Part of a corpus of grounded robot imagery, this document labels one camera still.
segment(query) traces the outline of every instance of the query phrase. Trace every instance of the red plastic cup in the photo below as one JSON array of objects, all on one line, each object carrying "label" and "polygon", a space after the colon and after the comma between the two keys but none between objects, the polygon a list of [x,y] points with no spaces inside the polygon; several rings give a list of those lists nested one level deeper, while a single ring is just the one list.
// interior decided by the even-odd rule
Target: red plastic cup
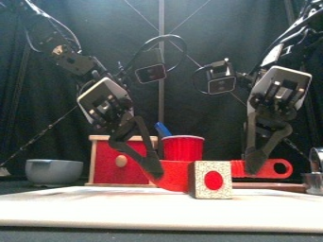
[{"label": "red plastic cup", "polygon": [[164,160],[201,161],[204,138],[193,135],[173,135],[161,139]]}]

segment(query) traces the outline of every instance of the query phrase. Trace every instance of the red dot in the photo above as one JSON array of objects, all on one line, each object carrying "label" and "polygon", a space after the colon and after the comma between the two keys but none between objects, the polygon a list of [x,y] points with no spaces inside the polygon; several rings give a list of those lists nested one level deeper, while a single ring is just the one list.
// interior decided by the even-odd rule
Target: red dot
[{"label": "red dot", "polygon": [[204,183],[209,190],[219,190],[223,186],[223,177],[217,171],[209,171],[204,176]]}]

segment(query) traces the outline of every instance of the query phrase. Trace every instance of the cable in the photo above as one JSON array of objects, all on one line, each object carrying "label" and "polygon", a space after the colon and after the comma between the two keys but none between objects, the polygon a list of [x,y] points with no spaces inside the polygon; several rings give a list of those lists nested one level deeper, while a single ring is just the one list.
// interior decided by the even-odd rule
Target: cable
[{"label": "cable", "polygon": [[121,74],[126,73],[126,71],[130,69],[134,61],[137,60],[137,58],[140,57],[141,53],[146,50],[149,50],[157,43],[160,42],[164,42],[164,41],[176,41],[180,43],[181,45],[181,58],[180,58],[180,61],[177,62],[177,64],[169,68],[167,70],[167,72],[171,72],[179,65],[180,63],[184,61],[185,59],[185,56],[187,56],[187,44],[184,42],[184,40],[177,36],[177,35],[172,35],[172,34],[168,34],[168,35],[160,35],[152,39],[149,39],[144,44],[142,46],[140,47],[140,49],[137,50],[136,54],[133,55],[130,61],[128,62],[126,64],[126,67],[122,68],[122,71],[118,72],[118,74],[116,76],[120,76]]},{"label": "cable", "polygon": [[[307,17],[304,20],[301,20],[303,15],[299,17],[299,19],[295,21],[293,25],[288,28],[288,30],[279,36],[279,38],[273,41],[273,43],[268,46],[261,60],[265,58],[267,53],[269,52],[269,50],[272,49],[272,47],[284,39],[288,37],[288,35],[292,35],[295,33],[295,31],[297,31],[300,28],[303,28],[309,21],[312,21],[315,18],[317,18],[320,15],[323,14],[323,8],[320,10],[316,11],[316,13],[313,13],[309,17]],[[259,69],[259,66],[261,64],[261,61],[257,62],[257,64],[253,66],[252,70],[249,71],[249,76],[253,75],[253,73],[256,72],[256,70]]]}]

